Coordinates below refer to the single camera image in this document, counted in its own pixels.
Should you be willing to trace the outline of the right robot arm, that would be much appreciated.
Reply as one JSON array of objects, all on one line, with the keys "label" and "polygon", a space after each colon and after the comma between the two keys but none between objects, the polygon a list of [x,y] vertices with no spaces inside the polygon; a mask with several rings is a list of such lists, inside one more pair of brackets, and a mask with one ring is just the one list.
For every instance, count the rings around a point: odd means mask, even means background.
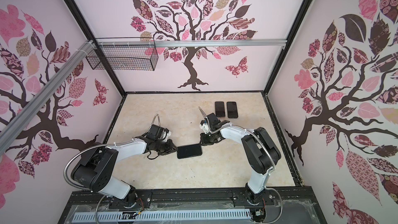
[{"label": "right robot arm", "polygon": [[268,132],[263,127],[247,129],[227,120],[220,121],[214,113],[201,121],[200,128],[203,131],[200,134],[202,146],[217,144],[223,140],[232,140],[243,146],[251,167],[245,195],[250,204],[257,204],[263,195],[270,191],[266,184],[282,158]]}]

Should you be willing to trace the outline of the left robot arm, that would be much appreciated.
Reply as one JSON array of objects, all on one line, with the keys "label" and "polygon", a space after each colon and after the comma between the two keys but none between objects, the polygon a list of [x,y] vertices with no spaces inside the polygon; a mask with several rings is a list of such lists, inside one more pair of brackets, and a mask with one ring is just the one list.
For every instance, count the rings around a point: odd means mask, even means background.
[{"label": "left robot arm", "polygon": [[152,125],[141,136],[114,145],[94,145],[71,159],[65,166],[64,179],[70,185],[83,190],[120,200],[126,206],[135,204],[136,189],[113,176],[116,163],[136,155],[157,153],[165,156],[178,151],[170,139],[171,131]]}]

